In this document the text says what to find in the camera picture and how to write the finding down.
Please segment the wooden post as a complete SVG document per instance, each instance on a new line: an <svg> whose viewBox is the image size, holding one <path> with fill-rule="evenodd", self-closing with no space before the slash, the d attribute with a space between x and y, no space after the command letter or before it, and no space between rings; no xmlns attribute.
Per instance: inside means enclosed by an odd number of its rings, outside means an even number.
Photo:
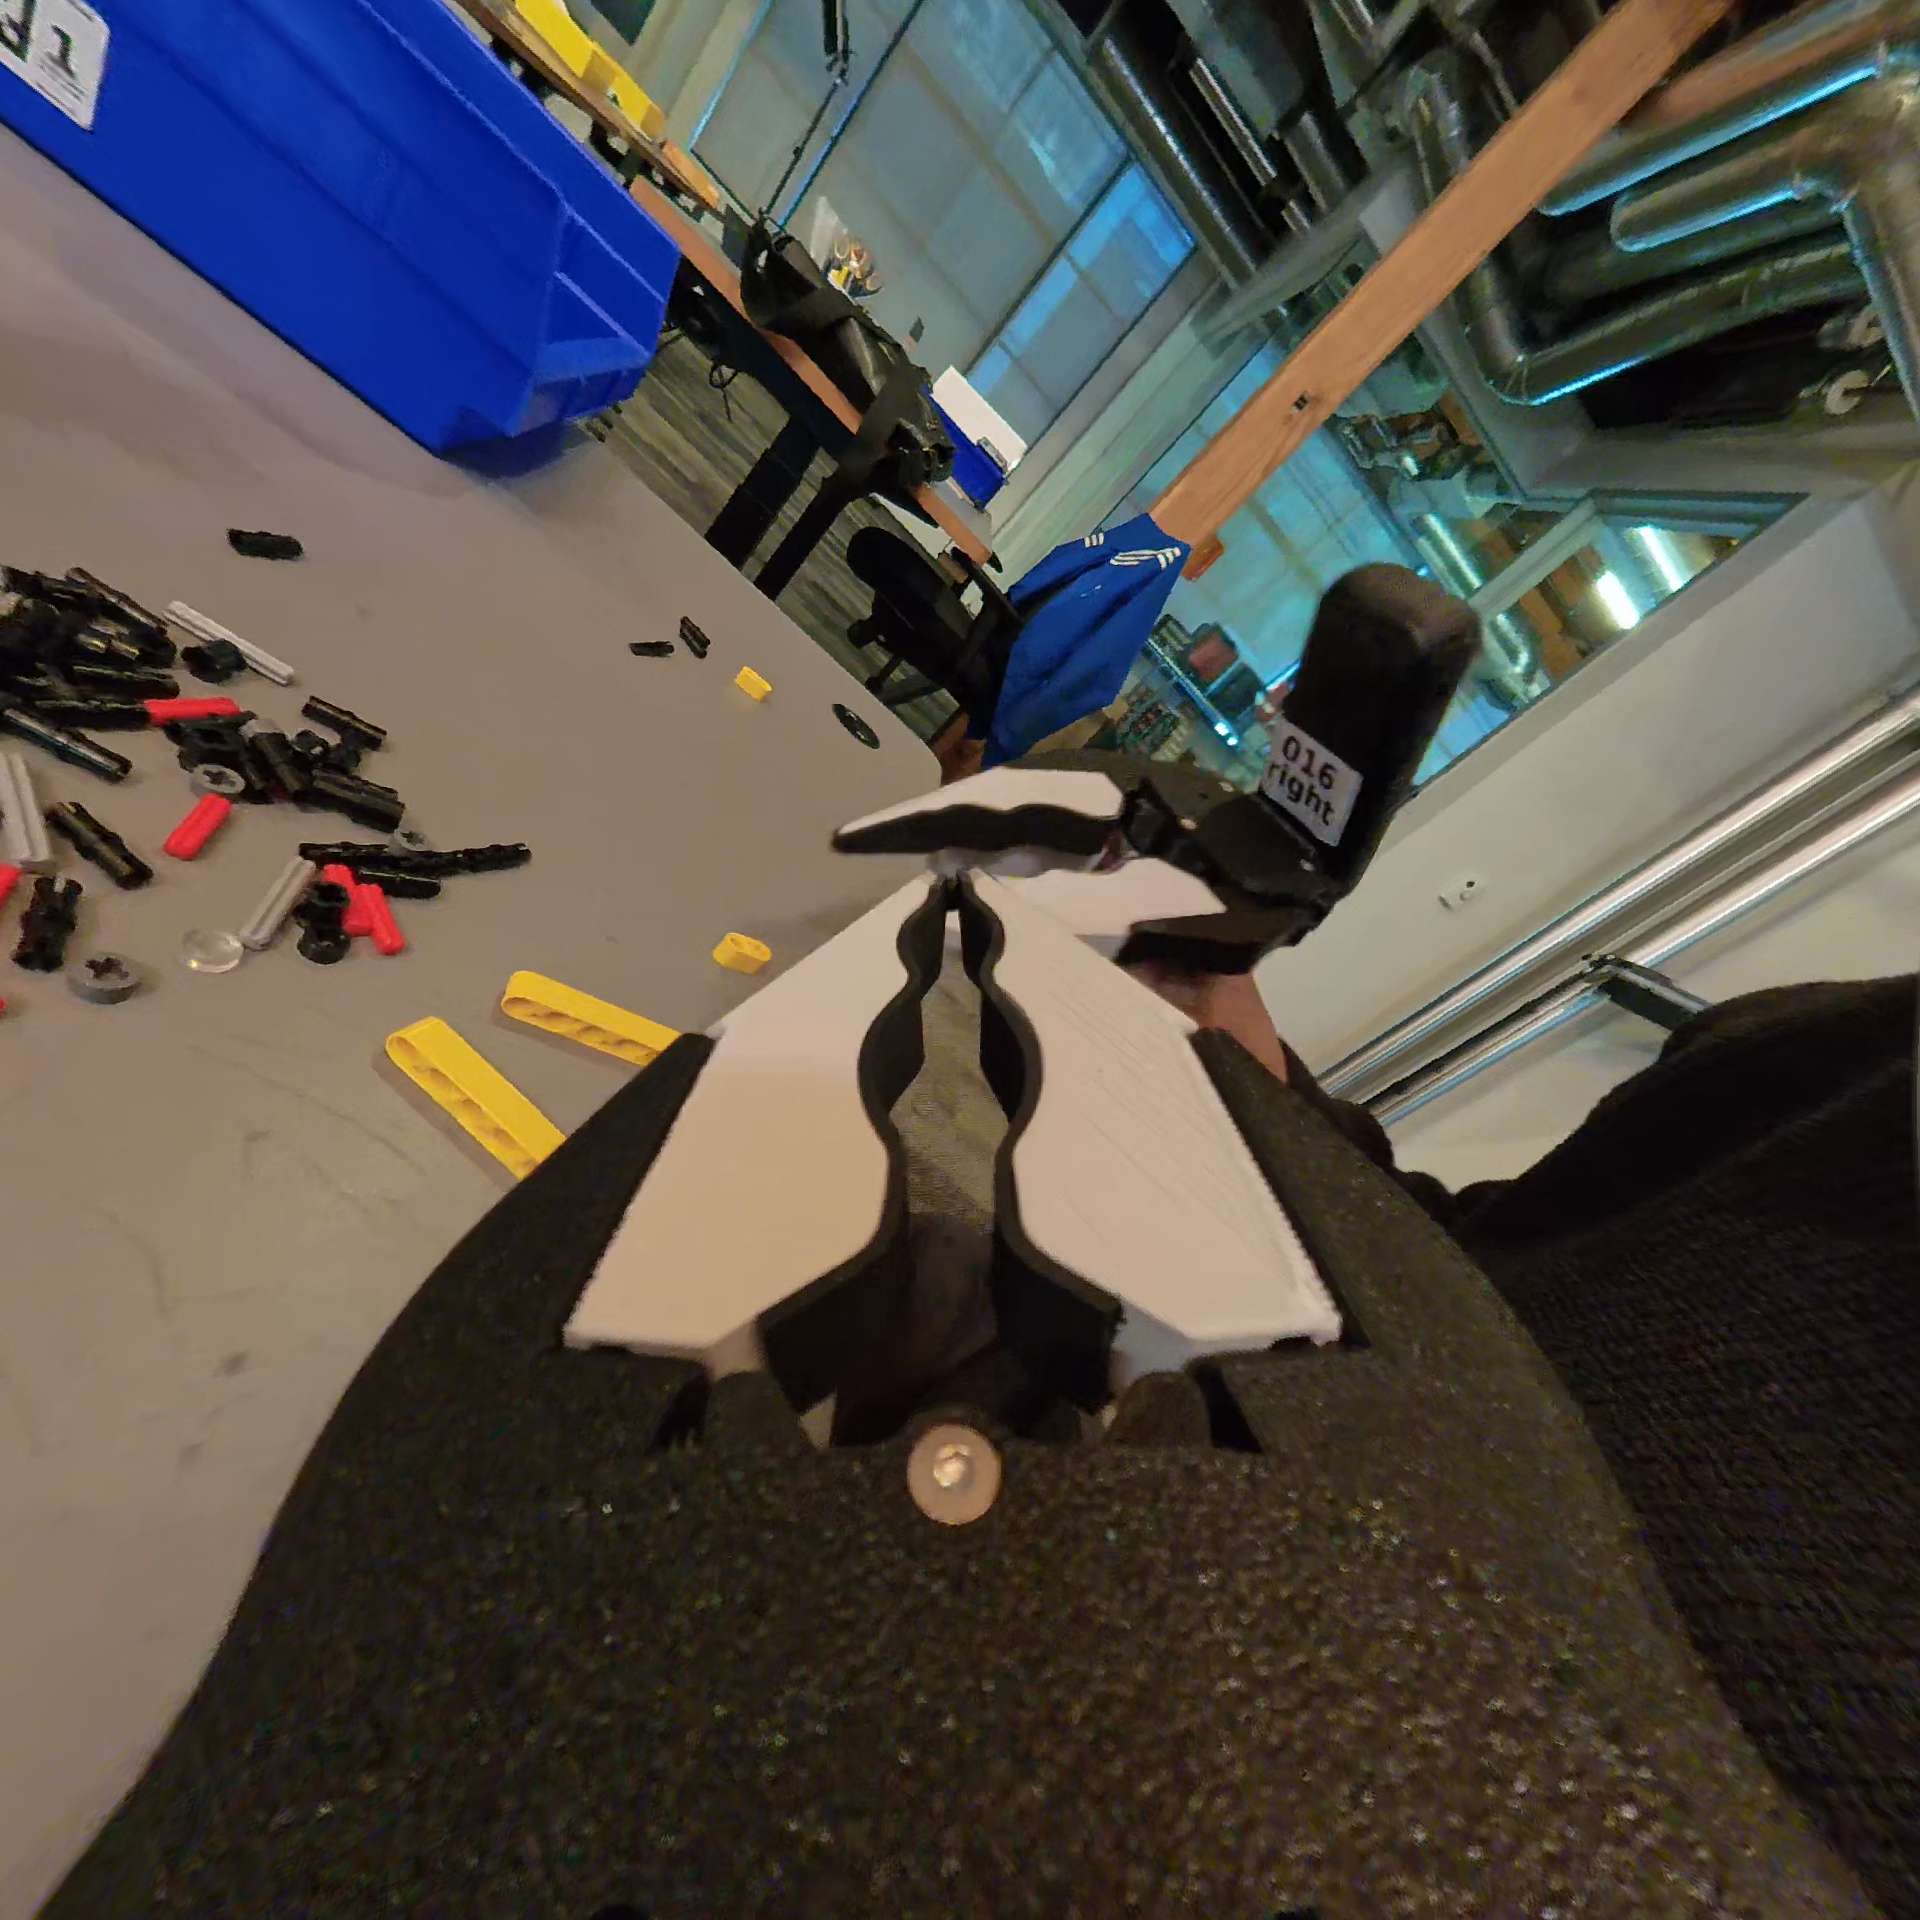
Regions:
<svg viewBox="0 0 1920 1920"><path fill-rule="evenodd" d="M1217 561L1225 521L1728 10L1620 2L1567 52L1156 499L1154 523L1188 548L1185 581Z"/></svg>

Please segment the person's right hand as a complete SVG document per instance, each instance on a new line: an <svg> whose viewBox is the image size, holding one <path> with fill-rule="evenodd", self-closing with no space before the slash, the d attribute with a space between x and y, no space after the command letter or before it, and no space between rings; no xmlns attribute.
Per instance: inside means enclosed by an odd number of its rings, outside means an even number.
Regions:
<svg viewBox="0 0 1920 1920"><path fill-rule="evenodd" d="M1194 1026L1233 1039L1287 1084L1288 1052L1250 974L1201 974L1192 985L1188 1018Z"/></svg>

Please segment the white box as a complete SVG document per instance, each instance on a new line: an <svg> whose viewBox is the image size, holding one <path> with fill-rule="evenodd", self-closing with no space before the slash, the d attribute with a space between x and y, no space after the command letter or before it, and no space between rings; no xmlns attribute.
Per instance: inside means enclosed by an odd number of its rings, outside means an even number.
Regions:
<svg viewBox="0 0 1920 1920"><path fill-rule="evenodd" d="M1024 459L1024 441L958 367L938 372L929 396L951 443L951 481L988 509Z"/></svg>

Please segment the pile of black red pins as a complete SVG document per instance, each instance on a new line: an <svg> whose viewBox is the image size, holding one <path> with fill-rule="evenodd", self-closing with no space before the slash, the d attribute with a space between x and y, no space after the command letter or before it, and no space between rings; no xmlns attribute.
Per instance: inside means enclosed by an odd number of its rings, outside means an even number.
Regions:
<svg viewBox="0 0 1920 1920"><path fill-rule="evenodd" d="M90 882L136 897L196 867L269 810L318 823L237 929L191 929L180 957L228 974L289 941L309 967L335 967L358 945L400 955L397 906L431 902L455 879L517 873L519 842L439 846L408 823L392 785L368 773L391 735L366 715L306 693L295 726L234 701L234 687L296 690L298 676L240 634L173 601L145 607L84 567L5 567L5 967L58 978L77 998L124 1004L145 970L116 951L82 951ZM41 791L37 761L126 786L136 763L111 735L154 742L184 785L183 817L150 849L93 805Z"/></svg>

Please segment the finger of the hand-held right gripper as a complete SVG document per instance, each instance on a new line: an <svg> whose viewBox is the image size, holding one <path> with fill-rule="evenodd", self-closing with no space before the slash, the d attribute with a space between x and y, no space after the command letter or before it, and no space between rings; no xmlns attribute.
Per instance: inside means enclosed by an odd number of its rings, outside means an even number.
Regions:
<svg viewBox="0 0 1920 1920"><path fill-rule="evenodd" d="M1126 795L1101 773L998 765L832 833L841 857L913 857L935 873L1087 873Z"/></svg>
<svg viewBox="0 0 1920 1920"><path fill-rule="evenodd" d="M1166 861L1111 870L991 873L991 911L1010 957L1111 962L1128 941L1176 961L1238 961L1245 930L1208 886Z"/></svg>

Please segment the yellow perforated beam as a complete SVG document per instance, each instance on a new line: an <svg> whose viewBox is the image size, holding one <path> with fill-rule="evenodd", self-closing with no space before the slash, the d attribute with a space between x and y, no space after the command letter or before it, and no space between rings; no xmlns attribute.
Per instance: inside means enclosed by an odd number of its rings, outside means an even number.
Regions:
<svg viewBox="0 0 1920 1920"><path fill-rule="evenodd" d="M561 1129L448 1022L428 1018L406 1023L385 1038L384 1052L418 1093L517 1179L561 1148Z"/></svg>
<svg viewBox="0 0 1920 1920"><path fill-rule="evenodd" d="M496 1007L502 1018L548 1038L586 1046L632 1068L649 1065L681 1039L681 1031L669 1023L530 970L509 974Z"/></svg>

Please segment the black bag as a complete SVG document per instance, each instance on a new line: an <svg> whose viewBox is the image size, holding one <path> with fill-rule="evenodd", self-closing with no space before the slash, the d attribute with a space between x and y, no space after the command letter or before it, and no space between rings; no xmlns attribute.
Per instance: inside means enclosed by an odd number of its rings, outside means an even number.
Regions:
<svg viewBox="0 0 1920 1920"><path fill-rule="evenodd" d="M885 396L898 397L886 446L901 459L904 485L932 486L952 476L952 434L928 372L826 278L796 236L756 219L748 229L737 283L748 318L802 348L862 415Z"/></svg>

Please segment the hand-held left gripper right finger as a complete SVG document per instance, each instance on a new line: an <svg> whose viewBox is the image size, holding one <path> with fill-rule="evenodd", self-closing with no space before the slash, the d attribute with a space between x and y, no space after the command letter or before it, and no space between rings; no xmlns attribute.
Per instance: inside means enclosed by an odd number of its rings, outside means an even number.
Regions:
<svg viewBox="0 0 1920 1920"><path fill-rule="evenodd" d="M1338 1307L1198 1043L1010 882L959 879L994 1154L996 1332L1040 1380L1338 1342Z"/></svg>

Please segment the black office chair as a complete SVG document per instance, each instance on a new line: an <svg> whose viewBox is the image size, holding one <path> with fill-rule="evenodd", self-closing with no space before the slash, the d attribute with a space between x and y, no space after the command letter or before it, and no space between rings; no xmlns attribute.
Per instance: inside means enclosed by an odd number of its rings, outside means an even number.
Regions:
<svg viewBox="0 0 1920 1920"><path fill-rule="evenodd" d="M985 735L1024 629L1008 594L972 558L958 556L951 574L924 546L879 525L852 532L847 564L873 594L847 639L885 651L865 690L886 708L943 693L972 735Z"/></svg>

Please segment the blue jacket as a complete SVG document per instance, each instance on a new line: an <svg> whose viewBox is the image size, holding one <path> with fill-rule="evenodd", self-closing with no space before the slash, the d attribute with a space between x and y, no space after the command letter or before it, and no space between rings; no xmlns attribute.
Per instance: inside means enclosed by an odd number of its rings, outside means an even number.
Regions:
<svg viewBox="0 0 1920 1920"><path fill-rule="evenodd" d="M1137 515L1053 546L1021 577L1008 593L1018 634L985 725L982 769L1032 751L1118 698L1190 554Z"/></svg>

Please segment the yellow tray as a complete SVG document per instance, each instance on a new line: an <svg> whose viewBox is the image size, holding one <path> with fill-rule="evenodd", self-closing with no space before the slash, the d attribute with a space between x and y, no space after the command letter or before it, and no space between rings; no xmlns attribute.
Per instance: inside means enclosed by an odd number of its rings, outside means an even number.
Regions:
<svg viewBox="0 0 1920 1920"><path fill-rule="evenodd" d="M598 45L569 13L565 2L514 2L514 11L532 27L565 68L590 90L609 98L647 138L665 133L665 115L624 66Z"/></svg>

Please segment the metal ventilation ducts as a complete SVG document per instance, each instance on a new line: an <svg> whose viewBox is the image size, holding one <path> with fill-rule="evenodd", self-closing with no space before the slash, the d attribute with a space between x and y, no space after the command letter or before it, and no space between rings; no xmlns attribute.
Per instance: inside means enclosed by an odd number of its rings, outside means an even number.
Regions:
<svg viewBox="0 0 1920 1920"><path fill-rule="evenodd" d="M1740 38L1612 127L1526 218L1600 202L1614 257L1728 231L1744 249L1708 258L1732 258L1725 273L1666 275L1657 302L1601 326L1521 348L1503 323L1500 244L1445 305L1464 302L1480 382L1505 402L1560 399L1860 281L1914 405L1914 5L1804 5Z"/></svg>

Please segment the metal handrail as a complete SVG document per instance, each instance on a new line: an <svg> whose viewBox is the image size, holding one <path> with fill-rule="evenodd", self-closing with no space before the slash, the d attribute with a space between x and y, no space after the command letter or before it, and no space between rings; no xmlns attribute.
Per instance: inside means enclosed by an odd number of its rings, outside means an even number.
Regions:
<svg viewBox="0 0 1920 1920"><path fill-rule="evenodd" d="M1664 1033L1705 1007L1672 967L1914 823L1918 690L1901 687L1708 823L1505 946L1318 1071L1380 1123L1457 1093L1601 1007Z"/></svg>

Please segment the wooden desk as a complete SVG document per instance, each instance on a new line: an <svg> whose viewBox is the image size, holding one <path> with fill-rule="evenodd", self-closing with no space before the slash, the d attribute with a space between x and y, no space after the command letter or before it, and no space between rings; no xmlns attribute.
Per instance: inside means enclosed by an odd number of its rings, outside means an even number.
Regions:
<svg viewBox="0 0 1920 1920"><path fill-rule="evenodd" d="M808 478L810 465L832 459L804 509L753 571L762 597L777 601L841 515L870 499L894 501L911 519L943 532L966 569L991 567L991 531L951 485L904 485L886 441L894 421L888 399L862 413L799 343L756 326L735 266L656 182L636 179L630 198L681 253L665 306L668 324L704 349L721 372L761 387L783 413L767 449L709 523L709 546L745 569Z"/></svg>
<svg viewBox="0 0 1920 1920"><path fill-rule="evenodd" d="M665 130L665 115L561 2L448 2L517 81L585 116L586 146L624 185L720 219L728 205L705 170Z"/></svg>

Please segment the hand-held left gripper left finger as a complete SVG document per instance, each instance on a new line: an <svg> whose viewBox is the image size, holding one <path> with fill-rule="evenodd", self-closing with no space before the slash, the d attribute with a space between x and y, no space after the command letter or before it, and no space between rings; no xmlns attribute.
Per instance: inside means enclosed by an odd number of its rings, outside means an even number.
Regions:
<svg viewBox="0 0 1920 1920"><path fill-rule="evenodd" d="M711 1031L567 1321L570 1348L705 1369L832 1369L813 1326L873 1277L904 1214L894 1108L924 1065L946 886L917 878Z"/></svg>

